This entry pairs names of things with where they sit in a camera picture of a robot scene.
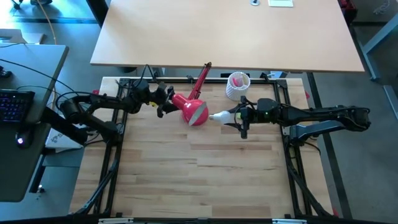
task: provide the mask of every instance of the wooden table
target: wooden table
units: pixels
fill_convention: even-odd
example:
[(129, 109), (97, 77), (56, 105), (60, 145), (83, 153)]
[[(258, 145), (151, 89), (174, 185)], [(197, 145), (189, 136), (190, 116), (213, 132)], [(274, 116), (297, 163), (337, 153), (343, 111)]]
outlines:
[[(115, 79), (103, 78), (100, 93), (116, 95)], [(302, 80), (287, 79), (287, 83), (292, 105), (308, 108)], [(189, 84), (175, 84), (174, 88), (185, 94), (192, 89)], [(211, 114), (236, 106), (224, 91), (223, 84), (203, 86), (200, 98)], [(252, 101), (274, 98), (274, 89), (251, 85), (247, 96)], [(112, 112), (100, 109), (95, 116), (109, 121)], [(248, 139), (241, 139), (237, 130), (215, 121), (189, 127), (180, 112), (160, 119), (155, 108), (144, 105), (127, 119), (112, 212), (164, 218), (282, 218), (294, 214), (281, 140), (278, 125), (251, 125)], [(71, 212), (97, 188), (104, 150), (103, 143), (85, 149)], [(331, 212), (318, 151), (304, 146), (301, 153), (308, 188)], [(104, 194), (102, 208), (106, 197)]]
[(336, 0), (113, 0), (94, 65), (363, 72)]

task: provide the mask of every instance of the desk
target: desk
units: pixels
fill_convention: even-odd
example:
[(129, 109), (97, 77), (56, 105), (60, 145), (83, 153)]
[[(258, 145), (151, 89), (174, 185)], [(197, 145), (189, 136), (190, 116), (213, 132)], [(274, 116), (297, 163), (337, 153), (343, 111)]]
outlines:
[[(115, 96), (118, 86), (114, 80), (103, 78), (100, 93)], [(301, 79), (287, 79), (287, 83), (292, 105), (307, 108)], [(184, 94), (192, 89), (188, 83), (174, 84), (174, 88)], [(204, 84), (201, 91), (200, 98), (207, 102), (211, 114), (236, 106), (225, 96), (225, 84)], [(248, 98), (256, 101), (262, 97), (274, 98), (273, 87), (251, 85)], [(109, 121), (112, 113), (100, 109), (95, 116)], [(104, 151), (103, 143), (85, 149), (71, 212), (97, 188)], [(308, 188), (331, 213), (318, 151), (304, 146), (301, 155)], [(107, 194), (103, 197), (102, 208)], [(116, 212), (123, 212), (124, 217), (164, 218), (278, 218), (293, 214), (279, 126), (251, 125), (248, 139), (241, 139), (237, 130), (214, 121), (189, 127), (180, 112), (160, 119), (155, 108), (144, 105), (138, 114), (127, 118), (112, 214)]]
[[(53, 78), (58, 78), (68, 47), (61, 45), (20, 44), (0, 48), (0, 58), (36, 69)], [(38, 85), (52, 89), (55, 81), (28, 69), (6, 62), (0, 62), (13, 76), (0, 79), (0, 88), (16, 89), (22, 85)], [(33, 105), (27, 116), (27, 122), (36, 123), (40, 119), (50, 98), (51, 91), (42, 88), (22, 88), (36, 92)], [(15, 133), (19, 124), (1, 124), (0, 155), (0, 202), (19, 202), (24, 198), (40, 153), (50, 131), (50, 125), (40, 123), (35, 129), (35, 138), (31, 147), (19, 149), (15, 142)]]
[(91, 63), (363, 72), (335, 0), (113, 0)]

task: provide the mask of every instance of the black desk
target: black desk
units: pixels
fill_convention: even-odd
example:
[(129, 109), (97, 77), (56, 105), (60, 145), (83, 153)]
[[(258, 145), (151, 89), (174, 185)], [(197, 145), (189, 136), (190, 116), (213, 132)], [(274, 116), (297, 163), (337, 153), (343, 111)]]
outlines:
[[(61, 45), (14, 45), (0, 48), (0, 58), (36, 69), (53, 78), (58, 78), (68, 53), (68, 47)], [(10, 63), (0, 65), (13, 72), (13, 76), (0, 79), (0, 88), (14, 90), (22, 85), (37, 85), (49, 89), (55, 81), (41, 74)], [(34, 103), (27, 116), (27, 122), (39, 121), (50, 98), (51, 91), (27, 87), (21, 90), (36, 92)], [(34, 142), (28, 149), (19, 149), (15, 133), (19, 124), (0, 125), (0, 202), (19, 202), (24, 198), (29, 182), (39, 160), (50, 125), (40, 123), (34, 131)]]

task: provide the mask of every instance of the paper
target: paper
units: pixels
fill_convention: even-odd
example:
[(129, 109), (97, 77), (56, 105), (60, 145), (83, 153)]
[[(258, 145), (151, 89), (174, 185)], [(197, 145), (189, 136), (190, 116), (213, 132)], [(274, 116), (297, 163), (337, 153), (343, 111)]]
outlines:
[(270, 7), (293, 7), (293, 0), (268, 0)]

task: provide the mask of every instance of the computer mouse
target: computer mouse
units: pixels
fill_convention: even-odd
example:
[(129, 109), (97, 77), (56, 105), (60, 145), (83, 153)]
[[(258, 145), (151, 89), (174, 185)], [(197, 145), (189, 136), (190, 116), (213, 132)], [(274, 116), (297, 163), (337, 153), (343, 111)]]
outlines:
[(26, 149), (32, 144), (34, 138), (34, 129), (34, 125), (31, 124), (23, 124), (20, 126), (15, 135), (17, 146), (20, 149)]

